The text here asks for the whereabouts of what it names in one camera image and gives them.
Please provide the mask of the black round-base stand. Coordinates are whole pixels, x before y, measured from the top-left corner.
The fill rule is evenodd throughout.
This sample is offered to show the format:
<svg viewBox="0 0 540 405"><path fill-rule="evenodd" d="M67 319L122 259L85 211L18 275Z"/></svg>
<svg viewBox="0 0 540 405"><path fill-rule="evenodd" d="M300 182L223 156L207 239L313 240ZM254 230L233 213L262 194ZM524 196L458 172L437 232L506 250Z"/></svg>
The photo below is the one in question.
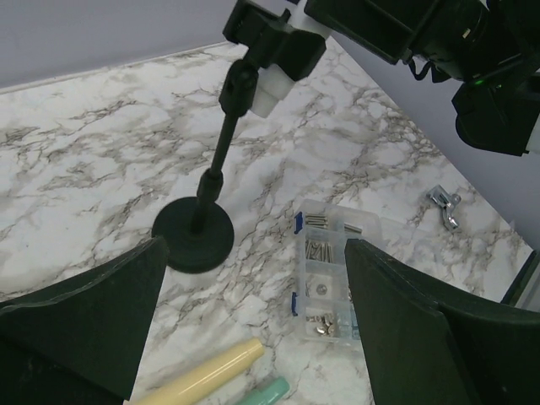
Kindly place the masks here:
<svg viewBox="0 0 540 405"><path fill-rule="evenodd" d="M289 24L296 5L276 15L253 1L239 1L224 27L225 39L246 46L247 51L230 66L220 92L224 121L212 163L202 174L196 196L166 205L152 228L154 236L165 239L170 250L168 265L176 271L205 273L223 263L232 250L233 224L216 202L236 125L251 111L259 69L277 64L299 82L316 67L315 55L322 51L323 39Z"/></svg>

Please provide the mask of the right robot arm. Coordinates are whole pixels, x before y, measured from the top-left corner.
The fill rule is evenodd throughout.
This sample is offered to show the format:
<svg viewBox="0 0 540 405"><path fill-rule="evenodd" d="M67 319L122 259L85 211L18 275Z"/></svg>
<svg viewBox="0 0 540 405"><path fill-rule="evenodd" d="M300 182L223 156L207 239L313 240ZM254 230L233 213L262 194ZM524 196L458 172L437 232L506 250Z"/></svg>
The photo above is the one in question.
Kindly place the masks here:
<svg viewBox="0 0 540 405"><path fill-rule="evenodd" d="M538 153L537 1L309 1L304 11L417 80L460 81L452 104L467 145Z"/></svg>

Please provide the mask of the green microphone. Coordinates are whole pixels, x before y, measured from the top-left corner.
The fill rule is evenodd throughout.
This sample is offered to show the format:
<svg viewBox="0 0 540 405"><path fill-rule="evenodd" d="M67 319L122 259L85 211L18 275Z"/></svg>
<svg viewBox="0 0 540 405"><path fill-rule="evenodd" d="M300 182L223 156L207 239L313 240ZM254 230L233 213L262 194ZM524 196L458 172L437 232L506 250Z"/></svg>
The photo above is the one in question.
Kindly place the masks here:
<svg viewBox="0 0 540 405"><path fill-rule="evenodd" d="M283 377L279 377L263 388L253 389L236 405L274 405L288 393L289 389L289 383Z"/></svg>

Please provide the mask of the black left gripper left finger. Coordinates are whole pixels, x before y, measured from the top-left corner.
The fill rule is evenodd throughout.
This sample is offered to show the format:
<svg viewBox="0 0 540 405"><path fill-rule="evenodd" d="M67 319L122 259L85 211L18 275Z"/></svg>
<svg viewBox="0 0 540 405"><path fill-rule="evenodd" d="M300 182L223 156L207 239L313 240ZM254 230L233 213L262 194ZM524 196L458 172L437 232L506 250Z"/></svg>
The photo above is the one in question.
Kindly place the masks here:
<svg viewBox="0 0 540 405"><path fill-rule="evenodd" d="M158 237L1 304L3 404L123 404L132 395L168 249Z"/></svg>

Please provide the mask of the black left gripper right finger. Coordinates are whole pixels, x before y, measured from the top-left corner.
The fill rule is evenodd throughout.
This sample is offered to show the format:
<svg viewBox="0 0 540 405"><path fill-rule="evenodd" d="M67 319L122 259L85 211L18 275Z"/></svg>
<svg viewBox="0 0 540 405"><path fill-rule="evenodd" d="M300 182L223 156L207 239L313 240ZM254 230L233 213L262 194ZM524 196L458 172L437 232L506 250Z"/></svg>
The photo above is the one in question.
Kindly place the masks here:
<svg viewBox="0 0 540 405"><path fill-rule="evenodd" d="M366 240L345 246L378 404L536 404L539 316L422 273Z"/></svg>

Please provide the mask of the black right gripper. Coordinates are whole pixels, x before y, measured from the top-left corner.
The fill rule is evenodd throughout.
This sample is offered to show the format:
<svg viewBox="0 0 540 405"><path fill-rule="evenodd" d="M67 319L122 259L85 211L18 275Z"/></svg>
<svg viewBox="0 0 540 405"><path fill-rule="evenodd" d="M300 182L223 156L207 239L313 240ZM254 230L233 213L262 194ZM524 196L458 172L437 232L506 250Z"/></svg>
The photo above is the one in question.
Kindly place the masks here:
<svg viewBox="0 0 540 405"><path fill-rule="evenodd" d="M441 68L489 65L479 1L309 1L305 12L391 64L414 55Z"/></svg>

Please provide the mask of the white microphone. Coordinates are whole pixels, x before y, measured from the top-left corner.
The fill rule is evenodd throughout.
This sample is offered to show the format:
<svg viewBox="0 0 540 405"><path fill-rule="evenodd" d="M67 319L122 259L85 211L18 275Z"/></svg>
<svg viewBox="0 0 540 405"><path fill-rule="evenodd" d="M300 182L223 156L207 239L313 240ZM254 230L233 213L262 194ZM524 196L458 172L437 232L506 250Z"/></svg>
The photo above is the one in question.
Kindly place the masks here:
<svg viewBox="0 0 540 405"><path fill-rule="evenodd" d="M319 55L315 55L317 64L326 51L326 42L332 31L305 13L306 4L306 0L299 1L292 11L289 24L296 29L315 33L323 39L322 51ZM267 118L276 105L287 97L298 79L291 79L277 64L272 64L268 68L261 67L258 73L251 112L261 118Z"/></svg>

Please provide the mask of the beige microphone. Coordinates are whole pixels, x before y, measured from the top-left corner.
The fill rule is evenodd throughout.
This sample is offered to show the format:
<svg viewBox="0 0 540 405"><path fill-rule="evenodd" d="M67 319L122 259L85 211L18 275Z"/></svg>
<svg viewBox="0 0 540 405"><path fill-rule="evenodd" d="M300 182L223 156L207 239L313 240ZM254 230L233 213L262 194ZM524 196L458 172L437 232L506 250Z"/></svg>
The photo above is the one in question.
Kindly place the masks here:
<svg viewBox="0 0 540 405"><path fill-rule="evenodd" d="M249 369L263 354L258 338L238 343L135 404L195 404Z"/></svg>

